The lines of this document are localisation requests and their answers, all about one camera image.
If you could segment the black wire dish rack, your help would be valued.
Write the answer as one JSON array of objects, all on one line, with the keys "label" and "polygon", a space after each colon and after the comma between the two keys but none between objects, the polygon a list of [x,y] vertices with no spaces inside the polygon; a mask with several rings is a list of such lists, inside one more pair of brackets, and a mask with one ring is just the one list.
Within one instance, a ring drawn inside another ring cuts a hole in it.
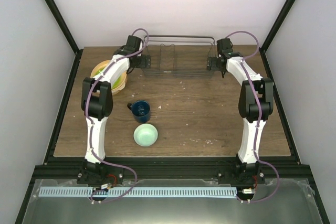
[{"label": "black wire dish rack", "polygon": [[149,35],[145,56],[150,67],[143,69],[147,77],[210,79],[207,60],[216,57],[215,39],[211,36]]}]

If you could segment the dark blue mug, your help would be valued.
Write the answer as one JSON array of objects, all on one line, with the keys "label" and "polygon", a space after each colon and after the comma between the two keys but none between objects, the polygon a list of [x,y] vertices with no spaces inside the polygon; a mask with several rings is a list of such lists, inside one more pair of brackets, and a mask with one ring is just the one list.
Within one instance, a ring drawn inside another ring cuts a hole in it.
[{"label": "dark blue mug", "polygon": [[147,123],[151,118],[151,107],[146,101],[128,103],[127,108],[131,111],[134,119],[141,124]]}]

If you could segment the pale green bowl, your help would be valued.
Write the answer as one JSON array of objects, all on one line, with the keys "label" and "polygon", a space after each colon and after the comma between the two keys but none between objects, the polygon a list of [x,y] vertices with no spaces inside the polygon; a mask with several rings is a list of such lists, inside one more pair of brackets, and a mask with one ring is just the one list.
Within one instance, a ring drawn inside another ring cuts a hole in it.
[{"label": "pale green bowl", "polygon": [[134,130],[133,138],[139,146],[149,147],[158,139],[158,131],[152,124],[141,124]]}]

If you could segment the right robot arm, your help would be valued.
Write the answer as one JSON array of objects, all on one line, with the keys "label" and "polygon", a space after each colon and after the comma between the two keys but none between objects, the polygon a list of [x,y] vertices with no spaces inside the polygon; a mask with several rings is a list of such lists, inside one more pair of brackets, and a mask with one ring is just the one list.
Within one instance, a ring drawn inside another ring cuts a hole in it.
[{"label": "right robot arm", "polygon": [[241,87],[238,112],[243,119],[243,135],[238,158],[243,165],[233,170],[233,177],[244,184],[252,177],[252,171],[246,165],[259,161],[261,135],[274,110],[274,83],[256,73],[239,52],[234,52],[229,38],[218,40],[216,46],[218,56],[207,59],[207,70],[220,71],[222,77],[230,73]]}]

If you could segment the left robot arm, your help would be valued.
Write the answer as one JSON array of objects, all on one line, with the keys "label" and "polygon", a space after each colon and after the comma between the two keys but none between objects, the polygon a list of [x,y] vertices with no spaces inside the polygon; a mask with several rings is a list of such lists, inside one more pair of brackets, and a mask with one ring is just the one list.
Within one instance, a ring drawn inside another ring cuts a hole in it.
[{"label": "left robot arm", "polygon": [[100,164],[105,159],[104,136],[113,109],[112,86],[125,71],[139,64],[147,43],[148,37],[128,36],[126,44],[113,53],[101,72],[83,80],[81,108],[87,123],[85,161]]}]

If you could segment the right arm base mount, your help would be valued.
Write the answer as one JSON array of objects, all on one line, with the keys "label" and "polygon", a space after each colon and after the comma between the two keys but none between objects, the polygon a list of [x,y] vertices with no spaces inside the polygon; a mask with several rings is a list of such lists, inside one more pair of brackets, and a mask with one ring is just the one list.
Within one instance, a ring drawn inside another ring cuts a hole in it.
[{"label": "right arm base mount", "polygon": [[260,182],[260,163],[242,163],[239,159],[225,162],[216,170],[217,179],[221,184],[252,185]]}]

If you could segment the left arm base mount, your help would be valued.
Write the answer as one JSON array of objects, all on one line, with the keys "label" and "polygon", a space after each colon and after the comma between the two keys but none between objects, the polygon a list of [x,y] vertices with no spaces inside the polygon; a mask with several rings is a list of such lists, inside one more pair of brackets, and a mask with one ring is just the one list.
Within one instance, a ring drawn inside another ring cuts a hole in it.
[{"label": "left arm base mount", "polygon": [[83,162],[79,171],[77,183],[91,186],[100,186],[110,183],[112,186],[123,180],[124,169],[106,164]]}]

